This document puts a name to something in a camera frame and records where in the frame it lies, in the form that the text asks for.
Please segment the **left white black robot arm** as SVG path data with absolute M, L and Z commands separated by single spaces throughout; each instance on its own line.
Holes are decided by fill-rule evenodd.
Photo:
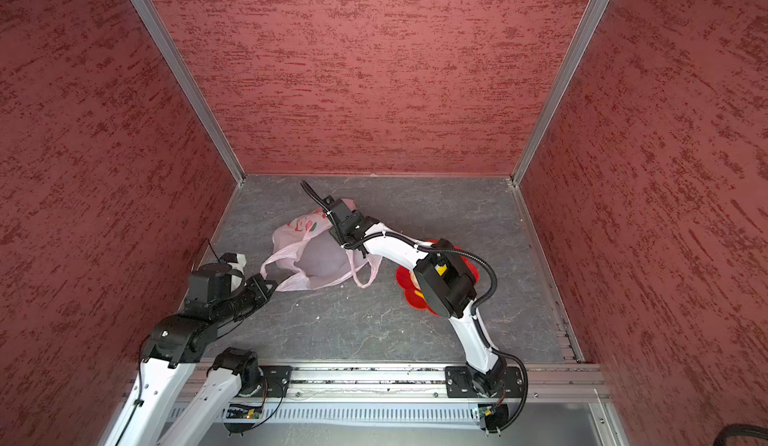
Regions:
M 182 310 L 164 318 L 139 355 L 136 380 L 106 437 L 107 445 L 197 445 L 237 397 L 257 397 L 264 406 L 268 380 L 250 350 L 227 348 L 214 360 L 203 386 L 168 430 L 167 417 L 219 330 L 268 304 L 277 284 L 236 270 L 190 276 L 193 295 Z

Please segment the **pink plastic bag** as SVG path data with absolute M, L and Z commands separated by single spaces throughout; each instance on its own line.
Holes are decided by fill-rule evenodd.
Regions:
M 381 267 L 380 256 L 342 248 L 321 208 L 280 226 L 272 234 L 273 252 L 260 266 L 279 292 L 313 291 L 353 280 L 369 287 Z

